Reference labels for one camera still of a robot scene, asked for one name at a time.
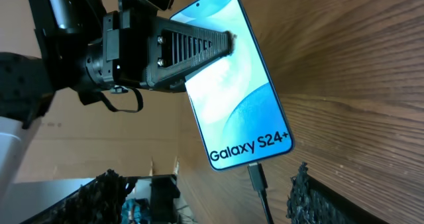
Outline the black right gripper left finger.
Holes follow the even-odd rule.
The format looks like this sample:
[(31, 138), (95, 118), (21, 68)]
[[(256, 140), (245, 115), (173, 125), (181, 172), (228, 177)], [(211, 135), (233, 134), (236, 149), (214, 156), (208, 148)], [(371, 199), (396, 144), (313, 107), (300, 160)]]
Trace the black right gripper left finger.
[(109, 169), (23, 224), (118, 224), (137, 181)]

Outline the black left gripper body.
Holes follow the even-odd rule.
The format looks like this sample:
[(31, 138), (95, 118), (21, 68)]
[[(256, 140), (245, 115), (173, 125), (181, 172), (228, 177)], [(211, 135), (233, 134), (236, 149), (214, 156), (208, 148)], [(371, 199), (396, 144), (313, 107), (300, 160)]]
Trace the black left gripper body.
[(103, 19), (103, 37), (87, 47), (85, 91), (116, 86), (184, 92), (186, 26), (126, 10)]

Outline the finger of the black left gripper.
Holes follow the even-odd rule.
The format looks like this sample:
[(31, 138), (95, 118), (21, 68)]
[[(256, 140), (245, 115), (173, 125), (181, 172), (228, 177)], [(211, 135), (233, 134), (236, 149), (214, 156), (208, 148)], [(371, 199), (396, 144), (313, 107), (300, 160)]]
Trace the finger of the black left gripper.
[(183, 88), (186, 76), (233, 52), (235, 36), (171, 21), (152, 20), (149, 35), (148, 88)]

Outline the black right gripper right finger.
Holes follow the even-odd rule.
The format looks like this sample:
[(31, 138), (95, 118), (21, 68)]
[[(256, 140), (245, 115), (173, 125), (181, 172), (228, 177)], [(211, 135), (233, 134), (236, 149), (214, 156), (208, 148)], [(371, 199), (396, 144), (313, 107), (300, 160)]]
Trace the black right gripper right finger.
[(287, 201), (286, 217), (295, 224), (388, 224), (311, 177), (303, 162)]

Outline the Samsung Galaxy smartphone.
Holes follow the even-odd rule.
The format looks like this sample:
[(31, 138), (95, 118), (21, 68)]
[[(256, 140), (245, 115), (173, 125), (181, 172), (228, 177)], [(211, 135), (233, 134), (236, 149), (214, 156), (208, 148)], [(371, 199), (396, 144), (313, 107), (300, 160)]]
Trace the Samsung Galaxy smartphone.
[(171, 19), (236, 36), (232, 54), (185, 83), (212, 169), (289, 153), (292, 132), (241, 0), (197, 0)]

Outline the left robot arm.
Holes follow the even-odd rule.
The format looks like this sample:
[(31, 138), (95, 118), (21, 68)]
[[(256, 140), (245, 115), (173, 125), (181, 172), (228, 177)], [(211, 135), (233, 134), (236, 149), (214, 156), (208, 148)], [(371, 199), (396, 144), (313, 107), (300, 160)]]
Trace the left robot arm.
[(84, 105), (144, 89), (185, 91), (187, 77), (233, 53), (235, 36), (157, 15), (174, 0), (28, 0), (38, 58), (1, 54), (1, 193), (9, 190), (40, 120), (58, 90), (71, 88)]

